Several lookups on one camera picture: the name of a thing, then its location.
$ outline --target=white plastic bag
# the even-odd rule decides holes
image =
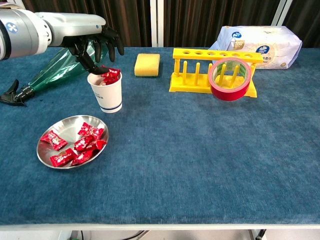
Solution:
[[[261,53],[257,69],[287,69],[296,60],[302,41],[285,26],[223,26],[210,50]]]

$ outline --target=candy wrapper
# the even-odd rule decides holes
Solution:
[[[91,142],[88,146],[86,146],[85,150],[101,150],[107,142],[104,140],[96,140]]]
[[[58,151],[61,148],[63,148],[65,145],[68,144],[68,142],[61,137],[59,137],[57,134],[54,133],[54,131],[49,131],[46,135],[40,138],[41,141],[47,142],[51,144],[54,150]]]
[[[85,136],[74,143],[74,149],[77,151],[83,151],[95,138],[90,136]]]
[[[75,159],[71,163],[71,166],[83,164],[86,161],[88,161],[93,155],[94,155],[93,150],[84,151],[75,157]]]
[[[116,81],[119,80],[120,72],[121,72],[120,69],[109,67],[109,72],[101,75],[101,77],[103,77],[103,80],[98,85],[105,86],[105,85],[114,84]]]
[[[120,78],[120,69],[109,68],[109,72],[101,75],[103,78],[113,78],[118,80]]]
[[[75,152],[71,148],[68,148],[59,153],[59,155],[51,156],[50,161],[54,167],[60,167],[75,159],[76,156]]]
[[[81,130],[78,132],[79,135],[88,137],[88,136],[93,136],[94,140],[99,140],[104,133],[103,128],[97,128],[95,126],[91,126],[88,123],[84,122]]]

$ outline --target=tape roll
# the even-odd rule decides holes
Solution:
[[[226,64],[226,72],[233,72],[235,70],[236,65],[239,65],[239,73],[244,78],[244,82],[240,86],[228,89],[223,88],[216,83],[215,80],[217,76],[221,74],[223,64]],[[237,100],[246,94],[249,88],[251,75],[252,72],[250,66],[240,58],[226,57],[224,59],[216,61],[215,64],[210,68],[210,71],[208,73],[208,78],[211,85],[211,92],[215,97],[224,101]]]

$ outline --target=stainless steel plate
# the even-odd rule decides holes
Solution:
[[[49,127],[42,134],[42,136],[44,136],[49,131],[53,130],[61,138],[66,140],[68,142],[68,144],[65,147],[63,147],[62,149],[60,149],[59,151],[55,151],[50,144],[39,140],[38,144],[36,146],[36,154],[37,154],[40,162],[42,162],[44,165],[46,165],[50,168],[53,168],[53,169],[72,169],[72,168],[80,167],[84,164],[87,164],[87,163],[93,161],[96,157],[98,157],[98,155],[105,149],[105,147],[107,145],[104,145],[103,148],[95,156],[93,156],[90,160],[84,162],[83,164],[71,166],[71,162],[69,162],[68,164],[66,164],[64,166],[60,166],[60,167],[52,166],[52,163],[50,161],[51,156],[58,155],[60,152],[66,150],[68,148],[73,148],[74,143],[82,137],[82,136],[78,135],[78,132],[81,129],[81,126],[84,122],[86,122],[87,124],[90,124],[91,126],[99,128],[99,129],[103,128],[104,132],[103,132],[101,139],[108,142],[108,139],[109,139],[108,127],[102,120],[100,120],[99,118],[96,118],[94,116],[89,116],[89,115],[71,116],[71,117],[65,118],[61,121],[58,121],[57,123],[55,123],[54,125]]]

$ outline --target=blue carpet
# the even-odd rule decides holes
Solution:
[[[0,62],[0,92],[56,52]],[[138,53],[160,53],[159,77],[134,76]],[[234,102],[169,93],[172,54],[132,47],[103,61],[123,74],[115,114],[100,110],[86,73],[27,107],[1,104],[0,224],[320,224],[320,49],[257,70],[258,98]],[[73,115],[105,121],[108,146],[82,167],[48,168],[38,139]]]

